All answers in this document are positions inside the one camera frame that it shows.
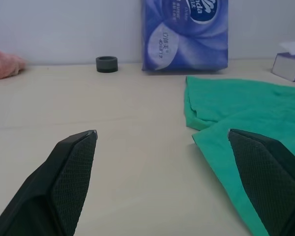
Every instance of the black rubber ring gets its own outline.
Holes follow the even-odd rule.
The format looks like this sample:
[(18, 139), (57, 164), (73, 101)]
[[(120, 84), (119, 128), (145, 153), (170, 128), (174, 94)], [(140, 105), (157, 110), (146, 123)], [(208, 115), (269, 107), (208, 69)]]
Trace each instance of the black rubber ring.
[(112, 73), (118, 71), (118, 59), (116, 57), (98, 57), (96, 58), (96, 68), (101, 73)]

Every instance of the blue tissue package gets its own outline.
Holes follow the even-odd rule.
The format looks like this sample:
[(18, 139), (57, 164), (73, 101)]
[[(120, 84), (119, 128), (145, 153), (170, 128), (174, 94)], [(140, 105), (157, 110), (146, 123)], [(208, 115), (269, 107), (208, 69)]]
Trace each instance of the blue tissue package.
[(228, 65), (228, 0), (142, 0), (143, 70)]

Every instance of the white wall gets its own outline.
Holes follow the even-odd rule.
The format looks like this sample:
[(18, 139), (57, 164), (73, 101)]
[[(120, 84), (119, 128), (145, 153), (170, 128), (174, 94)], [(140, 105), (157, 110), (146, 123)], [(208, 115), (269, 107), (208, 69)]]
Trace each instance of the white wall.
[[(0, 0), (0, 50), (35, 64), (140, 61), (140, 2)], [(229, 0), (229, 26), (230, 58), (273, 57), (295, 40), (295, 0)]]

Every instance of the green towel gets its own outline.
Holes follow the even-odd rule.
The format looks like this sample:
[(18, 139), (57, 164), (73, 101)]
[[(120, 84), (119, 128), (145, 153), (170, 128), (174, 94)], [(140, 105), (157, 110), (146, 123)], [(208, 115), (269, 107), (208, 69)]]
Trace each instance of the green towel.
[(240, 79), (187, 77), (187, 126), (193, 139), (255, 236), (268, 236), (240, 181), (227, 139), (230, 128), (280, 140), (295, 155), (295, 88)]

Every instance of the white tissue box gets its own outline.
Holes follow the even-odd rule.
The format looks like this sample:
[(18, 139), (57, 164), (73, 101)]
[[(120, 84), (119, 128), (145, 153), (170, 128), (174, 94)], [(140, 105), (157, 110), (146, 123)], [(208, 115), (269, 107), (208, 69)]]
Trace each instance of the white tissue box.
[(272, 73), (284, 79), (295, 81), (295, 55), (278, 53), (272, 68)]

